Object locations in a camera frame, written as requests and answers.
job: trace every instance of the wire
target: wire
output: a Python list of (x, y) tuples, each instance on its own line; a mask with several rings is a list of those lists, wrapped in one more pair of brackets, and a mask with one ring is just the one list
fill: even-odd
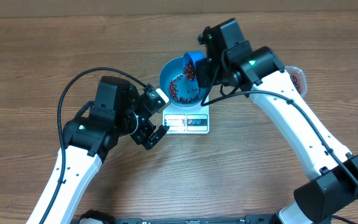
[(224, 61), (224, 57), (226, 56), (226, 51), (227, 51), (227, 49), (224, 49), (224, 50), (222, 50), (222, 53), (221, 53), (221, 63), (222, 63), (223, 69), (225, 71), (227, 71), (226, 62)]
[(216, 80), (216, 77), (218, 76), (218, 72), (219, 72), (219, 65), (216, 67), (215, 69), (215, 74), (214, 74), (214, 77), (212, 79), (212, 82), (211, 82), (211, 85), (209, 86), (209, 89), (208, 89), (208, 92), (205, 94), (203, 100), (201, 100), (201, 106), (206, 106), (206, 105), (210, 105), (210, 103), (205, 103), (205, 100), (206, 98), (208, 97), (210, 91), (212, 90), (212, 86), (214, 86), (215, 84), (215, 80)]
[(91, 68), (87, 71), (81, 72), (80, 74), (78, 74), (75, 78), (72, 79), (72, 81), (70, 81), (70, 83), (68, 83), (68, 85), (66, 86), (66, 88), (63, 90), (63, 93), (60, 97), (59, 100), (59, 104), (57, 106), (57, 128), (58, 128), (58, 133), (59, 133), (59, 141), (60, 141), (60, 147), (62, 149), (62, 168), (60, 169), (60, 176), (59, 176), (59, 180), (57, 182), (56, 185), (56, 189), (52, 195), (52, 198), (50, 199), (50, 202), (48, 204), (47, 209), (45, 210), (44, 215), (41, 218), (40, 224), (43, 224), (44, 221), (47, 219), (48, 214), (50, 212), (50, 209), (53, 206), (53, 203), (56, 200), (57, 194), (59, 193), (60, 187), (63, 183), (63, 178), (65, 175), (65, 169), (66, 169), (66, 147), (64, 145), (63, 142), (63, 131), (62, 131), (62, 119), (61, 119), (61, 114), (62, 114), (62, 105), (63, 105), (63, 100), (66, 96), (66, 93), (68, 91), (68, 89), (74, 84), (75, 81), (77, 81), (77, 79), (81, 78), (82, 76), (91, 73), (91, 72), (95, 72), (95, 71), (111, 71), (111, 72), (116, 72), (116, 73), (120, 73), (121, 75), (124, 75), (128, 78), (130, 78), (131, 80), (134, 80), (135, 82), (137, 82), (138, 84), (140, 84), (143, 87), (146, 87), (146, 85), (144, 85), (144, 83), (142, 83), (141, 81), (139, 81), (138, 79), (136, 79), (135, 77), (133, 77), (130, 74), (127, 74), (123, 71), (120, 71), (118, 69), (115, 68), (108, 68), (108, 67), (98, 67), (98, 68)]
[(346, 219), (346, 218), (339, 217), (339, 216), (337, 216), (337, 215), (331, 215), (331, 218), (335, 218), (335, 219), (337, 219), (337, 220), (340, 220), (340, 221), (342, 221), (342, 222), (344, 222), (344, 223), (348, 223), (348, 224), (357, 224), (357, 223), (355, 223), (355, 222), (352, 222), (352, 221), (350, 221), (350, 220), (348, 220), (348, 219)]
[(221, 85), (221, 90), (220, 90), (220, 92), (221, 92), (221, 95), (222, 96), (226, 96), (226, 95), (230, 95), (230, 94), (233, 94), (233, 93), (235, 93), (240, 87), (235, 87), (229, 94), (225, 94), (224, 92), (223, 92), (223, 87), (224, 87), (224, 85), (222, 84)]
[(341, 160), (338, 159), (338, 157), (336, 157), (336, 155), (333, 152), (333, 149), (331, 149), (327, 142), (324, 140), (324, 138), (322, 137), (322, 135), (320, 134), (320, 132), (318, 131), (318, 129), (316, 128), (316, 126), (313, 124), (312, 120), (309, 118), (309, 116), (306, 114), (305, 111), (303, 111), (303, 109), (297, 105), (292, 99), (289, 99), (286, 96), (283, 96), (281, 94), (278, 93), (274, 93), (271, 91), (264, 91), (264, 90), (250, 90), (250, 91), (241, 91), (238, 93), (233, 93), (231, 95), (226, 95), (226, 96), (221, 96), (218, 97), (216, 99), (213, 99), (207, 103), (203, 103), (201, 102), (202, 106), (206, 106), (206, 105), (211, 105), (213, 103), (216, 103), (218, 101), (221, 100), (225, 100), (234, 96), (239, 96), (239, 95), (248, 95), (248, 94), (255, 94), (255, 93), (260, 93), (260, 94), (266, 94), (266, 95), (271, 95), (271, 96), (276, 96), (277, 98), (281, 98), (283, 100), (285, 100), (288, 104), (293, 105), (301, 114), (302, 116), (306, 119), (306, 121), (309, 123), (309, 125), (311, 126), (311, 128), (313, 129), (313, 131), (316, 133), (317, 137), (319, 138), (319, 140), (323, 143), (323, 146), (326, 148), (327, 153), (329, 155), (331, 155), (331, 157), (335, 160), (335, 162), (338, 163), (338, 165), (345, 171), (346, 175), (353, 181), (354, 184), (356, 184), (356, 186), (358, 187), (358, 180), (353, 176), (353, 174), (349, 171), (349, 169), (346, 168), (346, 166), (341, 162)]

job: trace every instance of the blue bowl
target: blue bowl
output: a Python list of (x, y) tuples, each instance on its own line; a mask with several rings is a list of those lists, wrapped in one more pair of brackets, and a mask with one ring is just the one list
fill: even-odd
[[(198, 83), (194, 80), (188, 80), (183, 74), (183, 57), (178, 57), (168, 62), (160, 74), (160, 88), (170, 98), (174, 105), (181, 107), (189, 107), (197, 105), (207, 94), (207, 88), (199, 88)], [(172, 98), (169, 94), (169, 85), (174, 81), (177, 90), (177, 98), (192, 99), (191, 103), (183, 104)]]

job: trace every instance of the blue cup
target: blue cup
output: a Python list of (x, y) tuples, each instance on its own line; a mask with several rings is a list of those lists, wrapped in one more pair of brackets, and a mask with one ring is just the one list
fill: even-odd
[(186, 64), (192, 60), (193, 61), (193, 66), (194, 68), (196, 68), (196, 62), (198, 60), (204, 59), (204, 53), (200, 52), (200, 51), (196, 51), (196, 52), (186, 52), (183, 56), (183, 69), (186, 67)]

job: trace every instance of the wooden table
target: wooden table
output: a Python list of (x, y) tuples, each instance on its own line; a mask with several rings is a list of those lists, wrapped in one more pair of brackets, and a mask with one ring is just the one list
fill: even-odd
[[(0, 223), (24, 223), (55, 163), (56, 109), (83, 70), (109, 66), (158, 86), (162, 67), (196, 36), (230, 17), (254, 49), (267, 45), (308, 78), (305, 100), (358, 154), (358, 11), (0, 19)], [(97, 72), (63, 105), (63, 124), (93, 100)], [(211, 97), (219, 91), (214, 89)], [(129, 136), (108, 155), (78, 206), (116, 217), (238, 217), (273, 213), (307, 183), (292, 149), (264, 113), (242, 97), (210, 107), (211, 132), (165, 136), (146, 151)], [(161, 123), (161, 115), (152, 120)], [(358, 201), (340, 215), (358, 222)]]

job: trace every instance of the white scale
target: white scale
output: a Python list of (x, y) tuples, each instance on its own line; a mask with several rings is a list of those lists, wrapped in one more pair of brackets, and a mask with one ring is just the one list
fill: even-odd
[(209, 105), (181, 107), (171, 103), (162, 113), (162, 123), (170, 127), (167, 134), (208, 134)]

